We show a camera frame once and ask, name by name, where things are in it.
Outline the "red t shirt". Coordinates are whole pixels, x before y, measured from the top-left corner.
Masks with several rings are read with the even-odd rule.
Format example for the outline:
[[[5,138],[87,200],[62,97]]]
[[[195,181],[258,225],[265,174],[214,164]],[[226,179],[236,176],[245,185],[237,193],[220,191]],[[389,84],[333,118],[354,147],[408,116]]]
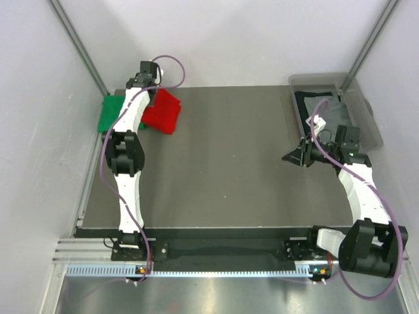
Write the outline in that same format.
[[[153,105],[145,109],[141,123],[166,135],[172,135],[180,112],[181,101],[167,90],[159,90]]]

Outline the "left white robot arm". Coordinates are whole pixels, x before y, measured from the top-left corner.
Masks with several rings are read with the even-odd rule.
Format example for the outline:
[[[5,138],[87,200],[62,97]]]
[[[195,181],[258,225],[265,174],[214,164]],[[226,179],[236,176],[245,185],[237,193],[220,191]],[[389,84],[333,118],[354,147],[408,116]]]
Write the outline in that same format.
[[[120,205],[118,239],[114,243],[112,260],[150,261],[150,246],[143,231],[139,199],[139,180],[145,165],[145,153],[137,136],[143,113],[161,81],[162,72],[154,61],[141,61],[140,69],[126,84],[122,108],[102,135],[100,164],[111,170]]]

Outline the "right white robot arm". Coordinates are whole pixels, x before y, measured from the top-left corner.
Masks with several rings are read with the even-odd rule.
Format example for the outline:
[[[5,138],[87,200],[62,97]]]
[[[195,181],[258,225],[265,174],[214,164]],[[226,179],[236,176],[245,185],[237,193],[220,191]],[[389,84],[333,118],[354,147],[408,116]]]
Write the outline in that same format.
[[[373,192],[372,164],[359,150],[359,134],[357,127],[339,125],[334,140],[316,145],[309,136],[303,137],[282,159],[298,167],[338,162],[335,171],[352,212],[354,224],[345,234],[332,227],[312,227],[305,243],[307,254],[319,259],[331,253],[344,271],[391,278],[397,268],[397,237],[390,216]]]

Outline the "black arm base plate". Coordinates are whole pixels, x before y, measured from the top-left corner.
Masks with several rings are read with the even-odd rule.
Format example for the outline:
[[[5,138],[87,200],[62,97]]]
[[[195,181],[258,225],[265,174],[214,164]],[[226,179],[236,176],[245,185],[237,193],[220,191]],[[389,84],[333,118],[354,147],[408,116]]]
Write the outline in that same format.
[[[138,249],[114,244],[113,260],[145,260],[164,262],[189,258],[213,262],[216,258],[267,257],[279,261],[332,258],[327,251],[315,247],[308,239],[219,238],[219,239],[155,239],[141,241]]]

